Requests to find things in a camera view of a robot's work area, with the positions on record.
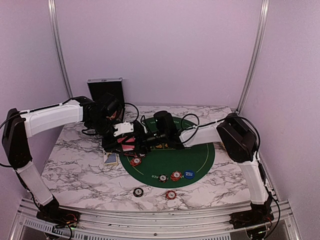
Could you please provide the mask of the blue small blind button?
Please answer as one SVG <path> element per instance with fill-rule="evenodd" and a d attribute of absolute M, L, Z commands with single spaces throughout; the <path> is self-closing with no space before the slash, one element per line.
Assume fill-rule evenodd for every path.
<path fill-rule="evenodd" d="M 183 176 L 184 178 L 188 179 L 188 180 L 191 180 L 195 177 L 195 172 L 192 171 L 192 170 L 186 170 L 184 173 L 183 173 Z"/>

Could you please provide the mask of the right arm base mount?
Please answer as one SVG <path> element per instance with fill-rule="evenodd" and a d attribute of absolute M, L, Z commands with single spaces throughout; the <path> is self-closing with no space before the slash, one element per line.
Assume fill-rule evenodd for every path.
<path fill-rule="evenodd" d="M 233 225 L 234 229 L 240 229 L 271 222 L 274 219 L 272 213 L 263 214 L 261 212 L 247 210 L 230 214 L 229 223 Z"/>

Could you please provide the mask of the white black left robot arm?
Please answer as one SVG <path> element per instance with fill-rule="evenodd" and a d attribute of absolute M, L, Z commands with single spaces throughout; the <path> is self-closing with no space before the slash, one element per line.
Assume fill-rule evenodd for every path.
<path fill-rule="evenodd" d="M 39 211 L 53 223 L 63 219 L 60 203 L 45 184 L 41 174 L 44 165 L 66 125 L 83 123 L 105 140 L 115 142 L 115 121 L 124 108 L 115 96 L 106 94 L 102 101 L 86 96 L 35 109 L 8 111 L 1 124 L 2 147 L 11 168 L 23 187 L 39 203 Z"/>

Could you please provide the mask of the red playing card deck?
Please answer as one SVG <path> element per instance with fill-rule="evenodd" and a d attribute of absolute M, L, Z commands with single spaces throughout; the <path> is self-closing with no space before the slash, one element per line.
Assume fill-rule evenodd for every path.
<path fill-rule="evenodd" d="M 117 140 L 120 143 L 123 152 L 133 151 L 135 149 L 135 137 L 124 136 Z"/>

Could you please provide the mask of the black red triangular dealer button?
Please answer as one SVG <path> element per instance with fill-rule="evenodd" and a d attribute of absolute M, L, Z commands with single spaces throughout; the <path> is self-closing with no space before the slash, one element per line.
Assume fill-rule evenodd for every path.
<path fill-rule="evenodd" d="M 139 157 L 135 152 L 132 152 L 132 151 L 125 152 L 124 156 L 131 157 L 131 158 L 138 158 Z"/>

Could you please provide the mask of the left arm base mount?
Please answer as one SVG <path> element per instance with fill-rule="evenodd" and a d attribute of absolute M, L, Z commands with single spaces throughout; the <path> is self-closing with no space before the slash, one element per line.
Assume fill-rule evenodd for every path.
<path fill-rule="evenodd" d="M 74 210 L 57 208 L 50 212 L 44 210 L 38 211 L 36 217 L 40 220 L 55 224 L 57 228 L 77 227 L 80 213 Z"/>

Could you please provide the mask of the red beige 5 chip stack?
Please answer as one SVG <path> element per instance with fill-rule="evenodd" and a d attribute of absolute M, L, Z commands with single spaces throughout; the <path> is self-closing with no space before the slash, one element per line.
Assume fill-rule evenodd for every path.
<path fill-rule="evenodd" d="M 166 198 L 167 198 L 168 200 L 174 200 L 174 199 L 177 197 L 177 194 L 176 194 L 176 192 L 173 191 L 173 190 L 168 190 L 168 191 L 166 192 L 165 196 L 166 196 Z"/>

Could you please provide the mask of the black orange 100 chip stack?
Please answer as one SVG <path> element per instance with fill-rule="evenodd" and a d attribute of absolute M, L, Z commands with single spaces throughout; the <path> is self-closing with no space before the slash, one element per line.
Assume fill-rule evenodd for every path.
<path fill-rule="evenodd" d="M 137 188 L 135 188 L 135 189 L 133 190 L 133 195 L 134 195 L 135 197 L 137 197 L 137 198 L 142 197 L 143 194 L 144 194 L 144 191 L 143 191 L 143 189 L 140 188 L 140 187 L 137 187 Z"/>

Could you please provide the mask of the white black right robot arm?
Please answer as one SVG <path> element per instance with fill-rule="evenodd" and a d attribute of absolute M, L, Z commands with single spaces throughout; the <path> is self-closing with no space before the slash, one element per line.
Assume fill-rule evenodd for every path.
<path fill-rule="evenodd" d="M 239 165 L 249 188 L 251 209 L 247 219 L 258 224 L 271 212 L 273 198 L 258 160 L 260 136 L 249 120 L 230 113 L 222 119 L 184 128 L 176 127 L 172 115 L 165 110 L 156 112 L 153 118 L 155 132 L 148 129 L 145 120 L 133 122 L 135 147 L 140 152 L 147 153 L 157 144 L 181 150 L 221 141 L 229 158 Z"/>

